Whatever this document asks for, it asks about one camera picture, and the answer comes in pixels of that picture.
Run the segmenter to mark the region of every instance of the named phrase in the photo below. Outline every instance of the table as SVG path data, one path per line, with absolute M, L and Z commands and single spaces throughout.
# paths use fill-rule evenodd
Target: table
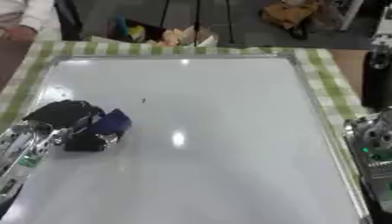
M 368 51 L 365 50 L 330 50 L 340 70 L 347 78 L 357 95 L 361 95 L 362 61 Z
M 0 40 L 0 91 L 17 70 L 31 43 Z
M 333 55 L 326 49 L 251 47 L 246 49 L 206 48 L 206 47 L 166 47 L 151 45 L 135 45 L 128 43 L 94 43 L 94 42 L 43 42 L 35 43 L 11 78 L 2 94 L 0 94 L 0 128 L 8 127 L 15 119 L 20 118 L 35 97 L 39 83 L 45 78 L 43 69 L 57 56 L 140 56 L 165 54 L 260 54 L 260 53 L 292 53 L 297 64 L 304 70 L 304 75 L 315 94 L 319 108 L 331 128 L 332 134 L 339 140 L 339 146 L 333 155 L 336 164 L 342 170 L 342 178 L 360 217 L 367 215 L 361 192 L 357 186 L 355 165 L 347 147 L 341 139 L 342 123 L 366 114 L 358 96 L 353 92 L 347 79 L 344 78 L 334 61 Z M 351 82 L 357 77 L 349 78 Z

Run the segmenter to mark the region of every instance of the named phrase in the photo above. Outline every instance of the person's hand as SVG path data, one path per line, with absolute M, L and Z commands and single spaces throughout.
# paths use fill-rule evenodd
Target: person's hand
M 34 41 L 36 36 L 36 30 L 26 25 L 19 25 L 7 28 L 1 38 L 17 41 Z

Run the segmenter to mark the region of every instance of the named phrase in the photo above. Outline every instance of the whiteboard frame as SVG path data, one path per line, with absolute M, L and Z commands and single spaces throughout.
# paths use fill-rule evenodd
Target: whiteboard frame
M 338 137 L 342 137 L 340 135 L 336 135 L 329 128 L 329 122 L 327 121 L 326 114 L 322 111 L 322 107 L 319 104 L 319 100 L 317 96 L 314 94 L 312 87 L 310 86 L 308 80 L 306 79 L 306 73 L 301 67 L 300 62 L 292 53 L 265 53 L 265 54 L 249 54 L 249 55 L 240 55 L 240 54 L 203 54 L 203 55 L 187 55 L 187 54 L 168 54 L 168 55 L 115 55 L 115 56 L 87 56 L 87 55 L 77 55 L 77 56 L 59 56 L 54 58 L 51 62 L 48 63 L 48 66 L 44 68 L 42 71 L 41 77 L 43 77 L 42 81 L 37 85 L 36 90 L 38 90 L 38 94 L 33 98 L 31 104 L 29 104 L 26 108 L 28 112 L 32 112 L 36 109 L 37 104 L 42 96 L 42 92 L 40 89 L 44 87 L 47 83 L 49 74 L 52 69 L 54 69 L 59 63 L 67 62 L 67 61 L 76 61 L 76 60 L 221 60 L 221 59 L 286 59 L 290 62 L 295 70 L 295 74 L 299 82 L 301 83 L 302 88 L 306 92 L 306 95 L 309 98 L 309 107 L 311 108 L 311 113 L 317 118 L 318 126 L 322 130 L 322 136 L 325 141 L 325 145 L 328 147 L 328 150 L 332 156 L 333 162 L 339 171 L 339 175 L 343 180 L 344 185 L 346 186 L 349 194 L 349 198 L 353 202 L 353 206 L 355 211 L 359 215 L 359 220 L 362 220 L 368 216 L 368 209 L 361 195 L 361 190 L 357 185 L 352 184 L 350 179 L 352 178 L 352 173 L 348 167 L 348 164 L 344 160 L 343 156 L 339 153 L 341 148 L 341 142 L 338 140 Z

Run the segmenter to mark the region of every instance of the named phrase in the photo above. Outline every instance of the bag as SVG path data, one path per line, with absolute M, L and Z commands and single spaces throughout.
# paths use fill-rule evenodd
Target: bag
M 262 18 L 272 24 L 282 26 L 289 30 L 313 14 L 319 7 L 319 3 L 305 3 L 301 6 L 291 6 L 287 3 L 274 3 L 264 8 Z

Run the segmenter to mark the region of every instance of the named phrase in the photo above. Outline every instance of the person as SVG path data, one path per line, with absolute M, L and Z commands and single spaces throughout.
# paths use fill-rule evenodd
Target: person
M 0 39 L 61 40 L 54 0 L 0 0 Z

